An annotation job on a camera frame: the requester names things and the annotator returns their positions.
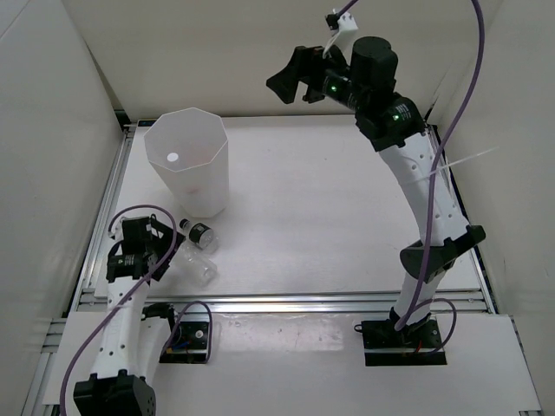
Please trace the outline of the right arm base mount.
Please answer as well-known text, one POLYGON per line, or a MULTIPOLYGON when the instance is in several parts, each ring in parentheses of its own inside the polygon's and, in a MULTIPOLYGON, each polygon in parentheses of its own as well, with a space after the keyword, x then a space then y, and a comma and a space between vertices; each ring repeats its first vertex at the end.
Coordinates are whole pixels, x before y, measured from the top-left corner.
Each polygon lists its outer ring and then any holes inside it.
POLYGON ((438 322, 429 319, 416 330, 394 330, 390 320, 362 321, 354 326, 362 336, 366 367, 445 366, 446 354, 438 322))

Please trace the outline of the black label small bottle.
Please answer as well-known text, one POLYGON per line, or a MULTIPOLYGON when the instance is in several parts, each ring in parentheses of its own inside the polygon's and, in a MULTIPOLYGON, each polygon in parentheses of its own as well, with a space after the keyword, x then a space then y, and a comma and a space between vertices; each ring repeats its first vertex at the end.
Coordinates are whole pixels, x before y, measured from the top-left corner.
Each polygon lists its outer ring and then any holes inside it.
POLYGON ((180 229, 191 242, 191 245, 207 254, 212 254, 219 247, 219 238, 213 228, 197 222, 193 223, 187 218, 180 220, 180 229))

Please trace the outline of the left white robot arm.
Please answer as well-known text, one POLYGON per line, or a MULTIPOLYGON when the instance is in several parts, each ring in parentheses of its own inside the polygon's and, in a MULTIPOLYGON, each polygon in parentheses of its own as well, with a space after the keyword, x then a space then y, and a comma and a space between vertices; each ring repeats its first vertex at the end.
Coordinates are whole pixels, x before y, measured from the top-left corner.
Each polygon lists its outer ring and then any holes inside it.
POLYGON ((154 415, 153 374, 162 348, 179 342, 182 327, 171 305, 145 302, 184 237, 151 215, 123 218, 114 238, 100 346, 89 377, 75 383, 73 401, 81 415, 154 415))

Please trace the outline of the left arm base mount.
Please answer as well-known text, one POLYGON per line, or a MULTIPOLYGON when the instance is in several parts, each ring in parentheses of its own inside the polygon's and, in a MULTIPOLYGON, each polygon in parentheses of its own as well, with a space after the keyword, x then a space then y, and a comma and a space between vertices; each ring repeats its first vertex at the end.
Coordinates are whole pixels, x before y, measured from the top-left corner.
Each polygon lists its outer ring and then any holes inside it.
POLYGON ((203 321, 184 320, 172 343, 159 359, 164 364, 206 364, 209 361, 212 342, 212 323, 209 318, 203 321))

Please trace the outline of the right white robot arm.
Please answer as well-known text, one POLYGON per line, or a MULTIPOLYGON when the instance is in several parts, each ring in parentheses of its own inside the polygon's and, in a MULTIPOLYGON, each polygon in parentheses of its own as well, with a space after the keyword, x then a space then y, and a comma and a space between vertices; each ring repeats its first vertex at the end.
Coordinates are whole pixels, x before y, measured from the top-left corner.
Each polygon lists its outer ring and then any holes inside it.
POLYGON ((375 36, 357 39, 349 59, 337 46, 298 46, 265 85, 285 104, 303 83, 305 102, 329 98, 352 110, 359 132, 394 174, 420 233, 400 253, 406 276, 389 317, 390 338, 407 347, 421 335, 440 280, 486 233, 468 222, 436 171, 439 152, 419 110, 395 91, 397 65, 390 43, 375 36))

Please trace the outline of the clear unlabelled plastic bottle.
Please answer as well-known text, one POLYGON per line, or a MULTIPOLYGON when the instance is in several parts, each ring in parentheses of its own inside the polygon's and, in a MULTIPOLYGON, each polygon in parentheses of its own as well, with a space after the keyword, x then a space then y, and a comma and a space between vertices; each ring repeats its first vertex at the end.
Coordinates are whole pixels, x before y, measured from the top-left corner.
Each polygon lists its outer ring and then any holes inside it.
POLYGON ((190 283, 208 286, 219 275, 218 267, 190 244, 182 244, 173 258, 172 265, 190 283))

